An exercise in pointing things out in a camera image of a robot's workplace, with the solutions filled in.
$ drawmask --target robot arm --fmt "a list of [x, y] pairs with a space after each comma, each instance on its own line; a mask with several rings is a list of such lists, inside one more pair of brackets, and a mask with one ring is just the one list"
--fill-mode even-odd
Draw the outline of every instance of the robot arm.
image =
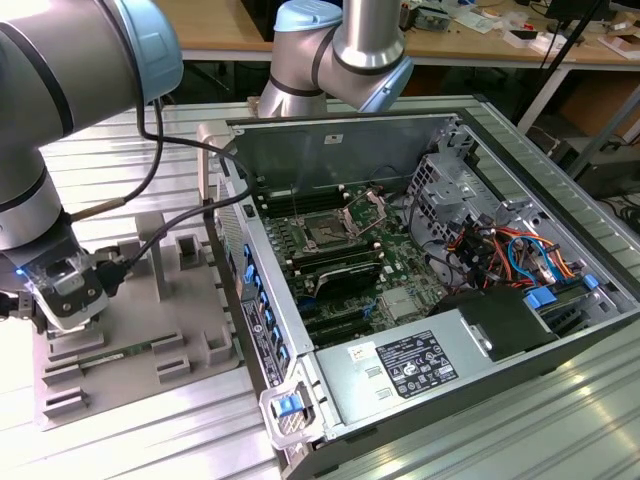
[[0, 255], [67, 330], [105, 308], [107, 296], [38, 148], [136, 104], [136, 78], [104, 8], [128, 36], [145, 103], [180, 83], [182, 56], [150, 0], [8, 3], [0, 7]]
[[401, 0], [320, 0], [278, 10], [270, 80], [260, 117], [326, 113], [324, 92], [360, 112], [388, 109], [413, 71], [398, 28]]

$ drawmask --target blue latch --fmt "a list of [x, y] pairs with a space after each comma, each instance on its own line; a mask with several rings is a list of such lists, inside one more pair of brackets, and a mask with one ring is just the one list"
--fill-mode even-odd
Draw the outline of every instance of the blue latch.
[[551, 293], [551, 290], [549, 290], [548, 287], [540, 287], [535, 290], [531, 290], [526, 299], [527, 302], [529, 302], [529, 305], [535, 309], [544, 307], [545, 305], [549, 305], [550, 303], [558, 300], [556, 296]]
[[273, 316], [273, 312], [271, 310], [267, 309], [264, 312], [264, 316], [267, 319], [267, 328], [269, 330], [271, 330], [274, 327], [275, 323], [276, 323], [276, 319]]
[[247, 285], [250, 284], [253, 281], [253, 276], [256, 274], [256, 267], [255, 265], [249, 265], [247, 267], [247, 271], [244, 274], [244, 283], [246, 283]]
[[273, 333], [271, 334], [271, 342], [277, 347], [282, 341], [282, 334], [280, 333], [280, 329], [278, 327], [274, 327]]
[[287, 347], [285, 347], [284, 345], [282, 345], [280, 347], [280, 360], [282, 360], [282, 363], [287, 365], [287, 363], [289, 363], [289, 352], [287, 352]]
[[304, 410], [302, 399], [298, 395], [282, 397], [274, 403], [273, 407], [278, 418], [287, 417]]
[[595, 290], [596, 288], [598, 288], [598, 286], [600, 286], [600, 282], [598, 281], [598, 279], [590, 273], [584, 276], [584, 284], [589, 290]]

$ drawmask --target white label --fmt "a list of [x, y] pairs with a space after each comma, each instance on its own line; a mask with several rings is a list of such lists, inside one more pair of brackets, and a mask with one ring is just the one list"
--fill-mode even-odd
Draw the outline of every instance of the white label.
[[327, 135], [326, 137], [324, 137], [324, 144], [325, 145], [336, 145], [338, 143], [342, 143], [342, 139], [344, 138], [343, 134], [338, 134], [338, 135]]
[[351, 355], [351, 360], [355, 363], [373, 357], [376, 354], [376, 344], [373, 342], [361, 343], [360, 345], [349, 347], [347, 351]]

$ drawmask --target metal workbench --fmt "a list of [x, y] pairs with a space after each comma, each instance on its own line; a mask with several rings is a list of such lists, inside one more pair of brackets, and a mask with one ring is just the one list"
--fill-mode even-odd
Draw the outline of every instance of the metal workbench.
[[[438, 104], [473, 113], [518, 160], [529, 162], [527, 168], [611, 253], [640, 275], [635, 240], [608, 233], [598, 207], [586, 197], [563, 197], [564, 177], [540, 163], [533, 145], [514, 141], [489, 105], [472, 97], [440, 97], [405, 99], [396, 108]], [[330, 106], [333, 111], [346, 108]], [[165, 131], [195, 138], [202, 122], [248, 115], [244, 104], [168, 107]], [[225, 143], [226, 129], [216, 133], [219, 143]], [[51, 145], [43, 154], [73, 212], [129, 191], [146, 173], [153, 145], [139, 139], [133, 113], [125, 113]], [[123, 209], [77, 225], [79, 239], [89, 249], [112, 244], [135, 236], [137, 212], [162, 211], [171, 218], [195, 206], [195, 158], [193, 150], [167, 146], [145, 194]], [[493, 160], [481, 161], [491, 172]], [[213, 165], [211, 175], [215, 184]], [[501, 187], [508, 191], [508, 178], [491, 180], [506, 182]], [[180, 233], [185, 231], [207, 240], [200, 220], [180, 227]], [[18, 320], [0, 324], [2, 478], [279, 478], [245, 367], [39, 432], [32, 423], [30, 329]], [[638, 399], [640, 323], [545, 377], [349, 462], [326, 478], [638, 478]]]

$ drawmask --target expansion slot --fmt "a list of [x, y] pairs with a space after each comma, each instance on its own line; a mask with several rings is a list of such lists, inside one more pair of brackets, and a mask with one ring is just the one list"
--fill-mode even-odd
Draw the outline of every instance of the expansion slot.
[[337, 343], [349, 339], [354, 335], [365, 335], [372, 333], [371, 324], [366, 320], [353, 320], [342, 325], [317, 332], [309, 333], [313, 344], [322, 348], [329, 343]]
[[309, 322], [305, 326], [307, 327], [307, 332], [311, 334], [320, 330], [334, 327], [336, 325], [341, 325], [346, 322], [352, 322], [353, 320], [362, 320], [362, 317], [362, 310], [356, 310], [344, 315], [337, 315], [335, 317], [325, 318], [323, 320], [318, 320], [315, 322]]

